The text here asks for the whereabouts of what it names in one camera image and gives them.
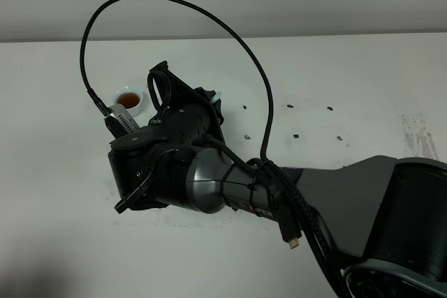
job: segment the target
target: small cup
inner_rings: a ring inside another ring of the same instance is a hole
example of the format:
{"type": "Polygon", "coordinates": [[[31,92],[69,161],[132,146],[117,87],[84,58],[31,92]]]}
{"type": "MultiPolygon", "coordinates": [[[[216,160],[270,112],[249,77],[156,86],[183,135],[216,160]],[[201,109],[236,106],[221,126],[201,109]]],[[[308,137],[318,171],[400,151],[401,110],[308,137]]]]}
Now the small cup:
{"type": "Polygon", "coordinates": [[[133,107],[126,108],[127,112],[129,112],[132,117],[136,117],[141,112],[141,102],[143,97],[142,90],[137,87],[124,87],[123,89],[116,91],[113,94],[112,102],[114,104],[118,103],[119,97],[121,97],[123,94],[136,94],[138,96],[138,104],[133,107]]]}

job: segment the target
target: black cable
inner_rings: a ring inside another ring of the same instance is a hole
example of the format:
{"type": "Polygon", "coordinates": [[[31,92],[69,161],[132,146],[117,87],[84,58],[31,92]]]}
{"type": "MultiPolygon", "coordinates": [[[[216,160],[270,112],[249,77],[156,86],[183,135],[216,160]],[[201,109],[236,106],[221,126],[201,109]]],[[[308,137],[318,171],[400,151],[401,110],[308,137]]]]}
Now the black cable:
{"type": "MultiPolygon", "coordinates": [[[[95,105],[98,107],[98,109],[105,115],[108,115],[110,113],[109,109],[104,105],[103,101],[95,94],[93,89],[90,87],[89,81],[87,79],[87,74],[85,72],[85,46],[87,44],[87,38],[89,37],[89,33],[91,30],[91,27],[93,26],[93,23],[95,22],[96,18],[101,14],[103,10],[105,10],[108,6],[121,1],[121,0],[109,0],[106,1],[103,5],[101,5],[96,12],[92,15],[90,18],[89,23],[87,24],[87,27],[84,31],[84,36],[82,37],[81,41],[81,50],[80,50],[80,67],[81,67],[81,75],[82,80],[84,81],[85,87],[87,88],[88,94],[91,96],[91,99],[93,99],[95,105]]],[[[259,73],[261,74],[261,77],[263,78],[265,90],[267,91],[267,99],[268,99],[268,118],[267,118],[267,124],[265,125],[265,132],[264,132],[264,138],[263,143],[261,145],[261,159],[263,161],[267,160],[267,146],[268,146],[268,139],[270,137],[270,131],[272,129],[272,123],[273,123],[273,95],[272,95],[272,89],[270,87],[270,83],[268,82],[267,75],[264,72],[263,67],[259,63],[258,59],[254,55],[254,53],[251,51],[249,46],[224,22],[222,22],[219,18],[215,17],[210,12],[204,10],[203,8],[200,8],[192,3],[189,3],[184,0],[167,0],[174,3],[178,3],[180,5],[192,8],[193,10],[196,10],[203,15],[206,15],[211,20],[216,22],[220,27],[225,29],[247,52],[247,54],[250,56],[251,60],[254,62],[255,66],[257,67],[259,73]]]]}
{"type": "MultiPolygon", "coordinates": [[[[105,10],[108,6],[121,1],[121,0],[109,0],[105,2],[101,7],[99,7],[96,12],[91,17],[89,23],[87,24],[87,27],[84,32],[84,36],[82,37],[81,42],[81,49],[80,49],[80,68],[81,68],[81,74],[82,79],[84,81],[84,84],[87,88],[88,94],[93,99],[95,105],[98,107],[98,109],[104,114],[109,114],[109,109],[104,105],[102,100],[95,94],[94,90],[90,87],[87,75],[85,72],[85,47],[87,44],[87,38],[89,35],[89,32],[91,30],[91,27],[93,26],[93,23],[95,22],[96,18],[101,14],[103,10],[105,10]]],[[[193,5],[192,3],[189,3],[187,1],[183,0],[167,0],[174,3],[178,3],[180,5],[192,8],[203,15],[209,17],[211,20],[215,21],[219,26],[224,28],[247,52],[247,54],[250,56],[251,60],[255,63],[255,66],[257,67],[259,73],[261,74],[261,77],[264,81],[265,90],[267,91],[267,98],[268,98],[268,120],[267,124],[265,125],[265,132],[263,137],[263,142],[261,145],[261,160],[262,161],[268,161],[267,158],[267,146],[268,146],[268,140],[270,136],[270,131],[272,128],[272,122],[273,122],[273,96],[272,96],[272,89],[270,87],[270,83],[268,82],[267,75],[265,74],[261,64],[257,60],[254,53],[250,50],[248,45],[225,23],[223,23],[220,19],[215,17],[213,14],[207,12],[206,10],[193,5]]],[[[218,147],[220,150],[222,150],[237,166],[241,167],[246,172],[253,174],[255,169],[242,161],[239,157],[237,157],[236,154],[234,154],[225,144],[223,144],[220,141],[217,141],[215,139],[208,139],[208,143],[213,144],[214,146],[218,147]]],[[[298,216],[300,218],[298,219],[300,221],[300,224],[303,227],[303,230],[305,231],[305,234],[307,236],[309,245],[312,248],[312,251],[314,252],[314,255],[316,256],[316,259],[318,263],[320,264],[321,269],[323,270],[323,273],[325,274],[326,278],[328,279],[329,283],[331,284],[334,291],[340,296],[340,297],[349,297],[349,291],[347,291],[347,287],[343,282],[343,278],[340,274],[339,269],[335,266],[334,262],[332,261],[332,258],[330,257],[330,250],[328,249],[328,243],[325,240],[323,233],[321,232],[318,223],[316,222],[315,217],[312,215],[312,213],[309,210],[309,205],[306,203],[303,196],[299,193],[296,193],[294,190],[296,188],[288,182],[287,176],[282,172],[276,165],[273,163],[268,163],[268,166],[274,171],[274,174],[282,180],[284,185],[286,185],[286,189],[289,193],[289,197],[293,200],[292,203],[296,207],[296,212],[298,213],[298,216]]]]}
{"type": "Polygon", "coordinates": [[[147,191],[147,189],[152,184],[152,173],[157,165],[157,163],[162,159],[169,155],[171,155],[172,152],[177,151],[176,149],[169,149],[162,153],[160,156],[156,157],[156,160],[154,162],[154,165],[150,167],[149,172],[147,173],[147,176],[143,179],[143,181],[140,183],[140,185],[135,188],[131,193],[129,193],[126,197],[122,198],[116,205],[115,210],[121,214],[126,209],[128,209],[134,202],[138,200],[141,195],[147,191]]]}
{"type": "Polygon", "coordinates": [[[238,182],[236,182],[236,181],[227,181],[225,178],[222,178],[222,179],[203,179],[203,180],[199,180],[199,181],[194,180],[194,183],[196,183],[196,182],[200,182],[200,181],[205,181],[205,182],[209,182],[209,181],[220,181],[221,183],[235,184],[235,185],[241,185],[241,186],[245,186],[245,187],[248,187],[248,186],[249,186],[249,185],[247,185],[247,184],[244,184],[244,183],[238,183],[238,182]]]}
{"type": "Polygon", "coordinates": [[[157,111],[151,121],[161,120],[169,109],[170,98],[172,96],[170,80],[165,73],[158,70],[151,70],[147,76],[147,88],[149,89],[152,104],[154,104],[154,108],[157,111]],[[160,97],[162,99],[161,105],[156,97],[154,81],[159,88],[160,97]]]}
{"type": "Polygon", "coordinates": [[[202,139],[203,144],[211,144],[212,146],[222,150],[225,155],[227,155],[233,162],[236,164],[236,166],[243,169],[245,172],[247,172],[250,175],[254,175],[256,173],[256,170],[246,164],[243,160],[239,158],[230,148],[228,148],[223,142],[220,142],[214,138],[204,137],[202,139]]]}

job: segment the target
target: scuff mark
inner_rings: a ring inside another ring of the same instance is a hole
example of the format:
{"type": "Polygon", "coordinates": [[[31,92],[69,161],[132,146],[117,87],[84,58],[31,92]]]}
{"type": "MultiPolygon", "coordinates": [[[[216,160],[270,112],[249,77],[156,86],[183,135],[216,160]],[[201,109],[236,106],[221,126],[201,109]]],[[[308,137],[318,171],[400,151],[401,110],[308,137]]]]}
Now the scuff mark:
{"type": "Polygon", "coordinates": [[[108,179],[106,181],[106,184],[107,184],[107,188],[110,192],[110,195],[112,197],[117,196],[118,195],[118,187],[117,187],[117,184],[115,183],[115,181],[112,179],[108,179]]]}
{"type": "Polygon", "coordinates": [[[427,132],[422,113],[402,114],[405,157],[424,157],[438,160],[432,134],[427,132]]]}

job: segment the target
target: tea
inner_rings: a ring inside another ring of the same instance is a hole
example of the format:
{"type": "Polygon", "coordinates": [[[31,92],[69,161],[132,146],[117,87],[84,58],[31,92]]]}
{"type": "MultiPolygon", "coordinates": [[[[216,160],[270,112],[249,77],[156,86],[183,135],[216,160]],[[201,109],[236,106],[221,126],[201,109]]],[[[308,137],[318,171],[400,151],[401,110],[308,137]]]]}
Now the tea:
{"type": "Polygon", "coordinates": [[[123,105],[125,108],[132,108],[138,105],[140,97],[133,92],[126,92],[118,97],[117,103],[123,105]]]}

